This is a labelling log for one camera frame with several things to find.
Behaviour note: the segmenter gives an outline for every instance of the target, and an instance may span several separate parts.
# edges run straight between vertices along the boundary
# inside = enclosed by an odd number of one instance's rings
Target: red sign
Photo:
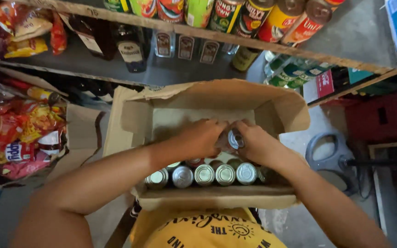
[[[318,98],[322,98],[323,96],[334,92],[334,81],[330,70],[318,75],[315,80]]]

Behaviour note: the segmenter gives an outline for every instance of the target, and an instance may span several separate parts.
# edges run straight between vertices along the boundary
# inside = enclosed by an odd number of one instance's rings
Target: hand
[[[283,164],[283,160],[286,160],[287,155],[295,155],[260,126],[248,120],[236,121],[235,127],[244,139],[244,147],[240,148],[238,153],[257,164],[278,169],[278,166]]]
[[[172,138],[172,141],[177,144],[185,160],[215,156],[220,151],[214,145],[220,133],[228,125],[227,121],[201,119],[182,130],[179,135]]]

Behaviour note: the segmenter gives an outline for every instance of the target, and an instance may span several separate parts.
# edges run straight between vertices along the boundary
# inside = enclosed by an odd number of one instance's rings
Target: person
[[[200,120],[166,141],[107,156],[46,184],[31,196],[10,247],[92,247],[85,215],[167,165],[217,155],[214,144],[228,125]],[[234,125],[245,141],[240,155],[286,178],[334,245],[390,247],[375,222],[312,171],[294,151],[248,121],[237,121]],[[249,211],[241,208],[141,211],[136,226],[131,233],[134,247],[285,247],[257,224]]]

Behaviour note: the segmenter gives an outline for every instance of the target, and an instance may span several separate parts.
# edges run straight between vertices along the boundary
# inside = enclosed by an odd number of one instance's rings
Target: cardboard box
[[[39,77],[3,67],[0,67],[0,71],[21,81],[66,95],[66,93],[60,92]],[[69,153],[59,159],[57,158],[58,156],[53,156],[52,162],[48,167],[19,180],[2,184],[0,188],[24,186],[28,183],[34,183],[37,180],[48,182],[81,166],[102,146],[100,129],[98,128],[101,117],[101,111],[68,104],[67,147]]]
[[[217,117],[236,121],[247,118],[273,137],[305,130],[310,117],[307,104],[294,90],[238,79],[193,82],[140,93],[118,87],[104,145],[104,156],[169,138],[188,123]],[[257,207],[286,208],[296,203],[293,189],[284,183],[253,186],[210,186],[149,190],[144,183],[132,192],[143,209]]]

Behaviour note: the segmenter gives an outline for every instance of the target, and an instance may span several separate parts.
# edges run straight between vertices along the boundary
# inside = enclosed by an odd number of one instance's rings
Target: open cardboard box
[[[223,79],[171,85],[140,93],[118,87],[104,145],[104,156],[175,135],[181,127],[201,118],[236,121],[247,118],[273,137],[305,130],[307,104],[294,90]],[[132,192],[143,209],[257,207],[286,208],[297,202],[293,189],[281,183],[252,186],[209,186],[186,189],[147,189]]]
[[[0,67],[0,71],[21,81],[68,96],[42,78],[3,67]],[[102,146],[100,129],[98,128],[101,117],[101,111],[68,104],[67,148],[69,149],[69,153],[58,161],[53,162],[58,159],[58,155],[54,155],[51,158],[52,162],[49,166],[19,180],[1,184],[0,188],[24,186],[28,183],[34,183],[37,180],[43,182],[44,179],[45,182],[48,182],[81,166]]]

